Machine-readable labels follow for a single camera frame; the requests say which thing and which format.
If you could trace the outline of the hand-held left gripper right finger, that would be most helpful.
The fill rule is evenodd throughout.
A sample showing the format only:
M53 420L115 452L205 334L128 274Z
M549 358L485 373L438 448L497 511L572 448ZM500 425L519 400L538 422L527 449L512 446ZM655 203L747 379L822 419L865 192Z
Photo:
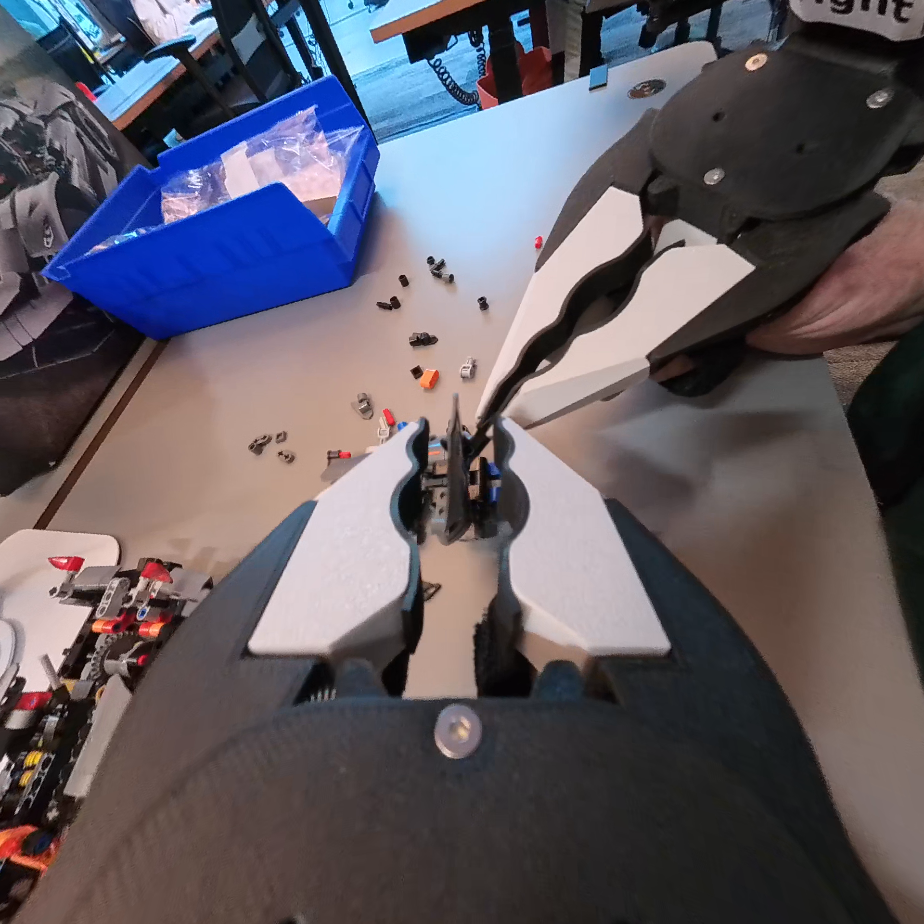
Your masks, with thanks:
M671 642L603 495L517 423L494 428L504 569L521 613L514 643L532 667L607 656L660 658Z

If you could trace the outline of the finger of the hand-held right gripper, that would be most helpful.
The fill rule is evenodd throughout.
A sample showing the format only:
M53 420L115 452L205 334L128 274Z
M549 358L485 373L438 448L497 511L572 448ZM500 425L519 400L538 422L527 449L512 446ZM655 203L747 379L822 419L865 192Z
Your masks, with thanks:
M754 268L724 245L664 250L641 272L616 316L577 336L558 363L522 384L507 404L507 417L530 429L646 380L655 348Z
M605 284L630 276L646 225L639 194L609 188L529 279L479 402L479 430L490 428L525 382L565 358Z

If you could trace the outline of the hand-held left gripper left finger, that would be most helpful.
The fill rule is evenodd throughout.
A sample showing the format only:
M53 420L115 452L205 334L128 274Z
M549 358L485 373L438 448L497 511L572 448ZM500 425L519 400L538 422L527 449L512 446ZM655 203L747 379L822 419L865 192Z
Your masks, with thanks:
M315 498L249 654L393 661L416 651L428 446L429 423L412 422Z

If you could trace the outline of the grey lego assembly orange stripe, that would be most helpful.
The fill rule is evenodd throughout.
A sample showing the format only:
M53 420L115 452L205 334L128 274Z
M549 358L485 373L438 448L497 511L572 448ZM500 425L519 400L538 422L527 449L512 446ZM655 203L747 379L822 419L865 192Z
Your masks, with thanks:
M334 484L376 449L378 446L369 447L363 454L356 456L344 450L328 451L328 464L321 474L321 482L324 485ZM424 506L419 542L423 541L426 531L433 533L445 525L448 502L447 454L445 437L431 436L428 467L422 475ZM491 538L497 533L497 508L502 485L500 468L485 456L479 456L468 468L467 483L470 521L461 539L471 541Z

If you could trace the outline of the small black lego panel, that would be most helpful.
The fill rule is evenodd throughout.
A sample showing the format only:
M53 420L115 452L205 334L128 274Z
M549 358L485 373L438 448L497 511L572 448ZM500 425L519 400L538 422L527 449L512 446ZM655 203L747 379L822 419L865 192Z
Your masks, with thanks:
M472 437L461 421L459 395L452 396L452 409L444 442L446 450L445 524L441 542L448 546L461 540L477 527L478 511L474 511L469 494L469 473L473 458Z

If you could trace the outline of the lego car chassis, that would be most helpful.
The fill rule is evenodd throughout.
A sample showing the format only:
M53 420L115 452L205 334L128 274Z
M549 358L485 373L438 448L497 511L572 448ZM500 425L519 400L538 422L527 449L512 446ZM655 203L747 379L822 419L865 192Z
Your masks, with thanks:
M214 581L179 563L134 568L49 559L54 602L88 608L59 666L40 656L45 687L18 663L2 672L1 912L9 922L48 871L133 694Z

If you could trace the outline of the scattered small lego pieces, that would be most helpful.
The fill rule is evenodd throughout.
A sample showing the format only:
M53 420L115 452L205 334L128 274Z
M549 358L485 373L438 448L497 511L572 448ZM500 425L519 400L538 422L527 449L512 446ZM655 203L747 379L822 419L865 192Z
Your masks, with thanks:
M534 240L534 249L537 253L540 253L544 245L544 237L537 236ZM455 276L451 272L445 271L445 260L436 260L433 255L429 255L426 258L426 265L428 272L433 278L440 279L445 283L453 283L455 281ZM377 302L378 308L381 309L398 309L399 308L399 299L397 296L393 296L387 302ZM480 296L478 299L478 307L480 310L486 310L489 307L489 303L485 296ZM428 332L414 332L410 336L410 346L412 348L420 348L425 346L436 345L438 338ZM473 358L466 359L464 363L460 366L460 379L464 382L470 381L476 372L477 361ZM424 369L421 365L416 365L410 370L410 374L416 382L419 382L421 387L424 390L433 390L433 388L438 384L440 379L440 373L435 369ZM360 392L357 394L357 398L350 405L352 410L358 413L364 420L369 420L374 416L374 404L372 398L366 392ZM392 430L400 430L405 427L405 423L398 424L397 419L394 413L391 410L383 409L379 418L379 430L378 437L380 443L385 442Z

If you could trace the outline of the dark lego box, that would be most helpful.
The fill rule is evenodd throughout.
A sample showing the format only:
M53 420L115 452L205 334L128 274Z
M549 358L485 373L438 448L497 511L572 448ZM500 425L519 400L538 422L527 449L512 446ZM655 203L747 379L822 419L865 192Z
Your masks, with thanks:
M143 335L44 275L135 166L136 148L1 14L1 495L50 473Z

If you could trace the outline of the person's right hand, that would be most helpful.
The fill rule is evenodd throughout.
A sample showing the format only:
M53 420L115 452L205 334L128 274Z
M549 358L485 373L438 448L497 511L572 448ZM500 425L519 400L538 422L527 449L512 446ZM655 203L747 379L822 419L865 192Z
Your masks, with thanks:
M896 200L797 305L745 341L770 354L809 356L895 340L922 318L923 204Z

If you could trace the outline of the white stand base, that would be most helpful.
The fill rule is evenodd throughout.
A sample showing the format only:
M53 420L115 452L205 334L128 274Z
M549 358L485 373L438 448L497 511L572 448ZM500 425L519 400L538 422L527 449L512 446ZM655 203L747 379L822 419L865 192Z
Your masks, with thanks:
M22 692L43 692L49 682L40 666L48 655L60 667L75 641L89 607L63 604L50 591L65 573L53 557L78 557L89 566L117 566L118 541L109 535L21 529L1 544L2 721Z

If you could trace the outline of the clear plastic bags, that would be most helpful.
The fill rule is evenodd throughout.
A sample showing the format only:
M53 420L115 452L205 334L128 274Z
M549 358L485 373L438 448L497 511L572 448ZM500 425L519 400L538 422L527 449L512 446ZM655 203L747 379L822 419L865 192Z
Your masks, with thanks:
M259 146L257 179L280 181L283 189L261 186L249 196L214 202L214 209L189 213L177 223L164 223L164 188L191 171L217 173L222 180L222 149L248 147L238 137L248 128L261 128L276 114L275 105L253 111L196 138L159 153L156 168L137 166L61 249L63 262L84 261L103 271L154 271L153 289L177 290L181 283L216 279L221 271L242 271L245 284L269 271L271 283L295 283L288 297L302 297L349 285L374 191L378 149L364 125L333 129L325 136L328 152L315 157L309 138L291 130L279 145ZM329 224L291 189L299 173L288 167L318 164L332 176L338 170L338 195L325 213Z

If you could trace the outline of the blue plastic bin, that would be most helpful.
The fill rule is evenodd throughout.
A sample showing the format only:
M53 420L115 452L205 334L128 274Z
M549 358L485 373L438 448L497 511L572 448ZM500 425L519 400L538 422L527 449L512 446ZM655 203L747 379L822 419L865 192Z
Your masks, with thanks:
M310 108L326 135L360 130L327 224L280 183L164 222L168 180ZM355 276L379 159L350 95L324 77L134 167L41 274L156 340L337 291Z

